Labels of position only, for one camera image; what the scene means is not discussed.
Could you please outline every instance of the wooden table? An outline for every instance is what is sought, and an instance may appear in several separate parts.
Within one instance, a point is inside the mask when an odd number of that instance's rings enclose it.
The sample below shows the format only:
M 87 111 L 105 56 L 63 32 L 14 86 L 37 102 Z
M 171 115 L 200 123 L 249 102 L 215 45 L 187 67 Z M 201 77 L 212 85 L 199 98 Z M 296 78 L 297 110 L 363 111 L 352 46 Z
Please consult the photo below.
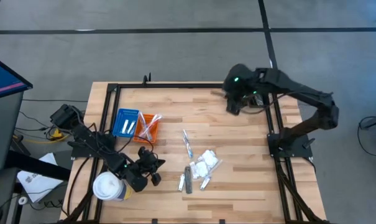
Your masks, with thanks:
M 93 83 L 84 122 L 99 125 L 108 83 Z M 226 101 L 210 94 L 211 89 L 128 88 L 121 90 L 120 108 L 133 108 L 143 113 L 160 113 L 158 140 L 154 152 L 166 163 L 159 168 L 161 183 L 148 186 L 124 202 L 104 202 L 101 223 L 283 223 L 282 204 L 273 159 L 269 156 L 266 134 L 266 114 L 233 116 L 225 110 Z M 285 126 L 301 122 L 297 101 L 288 96 L 279 100 Z M 110 121 L 112 103 L 107 121 Z M 212 149 L 223 163 L 213 174 L 205 191 L 199 182 L 193 183 L 193 193 L 177 191 L 178 180 L 189 158 L 182 139 L 182 129 L 188 133 L 195 157 Z M 116 149 L 125 139 L 118 138 Z M 124 152 L 137 159 L 142 144 L 133 142 Z M 83 159 L 73 163 L 71 181 Z M 293 158 L 293 170 L 300 195 L 320 218 L 326 218 L 313 167 L 301 158 Z M 92 159 L 79 174 L 71 197 L 75 208 L 88 186 Z M 294 218 L 291 196 L 289 206 Z M 94 217 L 93 197 L 90 218 Z

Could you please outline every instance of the yellow cable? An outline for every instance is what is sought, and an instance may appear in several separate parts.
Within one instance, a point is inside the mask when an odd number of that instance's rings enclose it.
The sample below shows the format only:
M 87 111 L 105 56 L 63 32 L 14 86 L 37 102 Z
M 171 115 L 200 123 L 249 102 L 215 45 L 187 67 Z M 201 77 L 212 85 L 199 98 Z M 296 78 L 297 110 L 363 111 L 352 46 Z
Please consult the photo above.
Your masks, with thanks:
M 34 141 L 34 140 L 30 140 L 30 139 L 24 139 L 23 141 L 31 142 L 31 143 L 34 143 L 34 144 L 53 144 L 53 143 L 57 143 L 57 142 L 60 142 L 62 140 L 65 140 L 67 137 L 69 137 L 69 134 L 67 134 L 63 138 L 60 138 L 60 139 L 57 139 L 57 140 L 54 140 L 54 141 L 46 141 L 45 142 L 45 141 Z

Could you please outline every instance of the table leg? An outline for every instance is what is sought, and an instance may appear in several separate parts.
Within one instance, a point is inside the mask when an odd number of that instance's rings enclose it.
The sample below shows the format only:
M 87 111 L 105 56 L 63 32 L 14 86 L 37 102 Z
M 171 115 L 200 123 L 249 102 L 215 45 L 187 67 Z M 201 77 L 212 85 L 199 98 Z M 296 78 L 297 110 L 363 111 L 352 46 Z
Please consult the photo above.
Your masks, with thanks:
M 68 181 L 70 175 L 70 170 L 66 168 L 43 162 L 11 150 L 8 152 L 5 167 L 16 167 L 27 172 L 64 181 Z

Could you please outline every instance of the white paper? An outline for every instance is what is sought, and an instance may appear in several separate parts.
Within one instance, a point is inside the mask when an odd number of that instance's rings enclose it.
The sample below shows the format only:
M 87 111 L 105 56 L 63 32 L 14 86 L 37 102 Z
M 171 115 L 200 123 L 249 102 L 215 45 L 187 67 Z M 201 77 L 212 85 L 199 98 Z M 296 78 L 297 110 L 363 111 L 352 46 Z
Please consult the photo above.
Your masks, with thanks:
M 40 160 L 43 162 L 54 164 L 56 166 L 58 165 L 52 153 L 48 153 L 47 155 L 41 157 Z M 29 197 L 32 202 L 38 202 L 44 196 L 50 193 L 53 188 L 62 183 L 62 180 L 44 177 L 40 174 L 34 174 L 26 171 L 18 172 L 17 177 L 19 182 L 24 187 L 26 193 L 38 193 L 46 190 L 41 194 L 29 194 Z

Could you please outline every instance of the blue container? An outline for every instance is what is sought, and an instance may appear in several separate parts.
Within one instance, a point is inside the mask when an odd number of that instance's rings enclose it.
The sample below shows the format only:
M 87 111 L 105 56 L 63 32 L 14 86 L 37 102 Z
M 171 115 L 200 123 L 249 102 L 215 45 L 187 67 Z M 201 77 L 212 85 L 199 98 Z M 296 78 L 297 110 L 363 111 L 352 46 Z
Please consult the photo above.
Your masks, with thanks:
M 135 133 L 135 128 L 137 127 L 138 123 L 138 113 L 139 110 L 132 110 L 132 109 L 124 109 L 121 108 L 117 112 L 116 122 L 114 123 L 113 127 L 113 135 L 119 136 L 119 137 L 126 137 L 130 138 Z M 126 123 L 126 120 L 128 120 L 125 133 L 122 133 L 123 126 Z M 134 127 L 131 129 L 131 131 L 128 133 L 128 129 L 130 128 L 130 125 L 132 122 L 135 121 Z

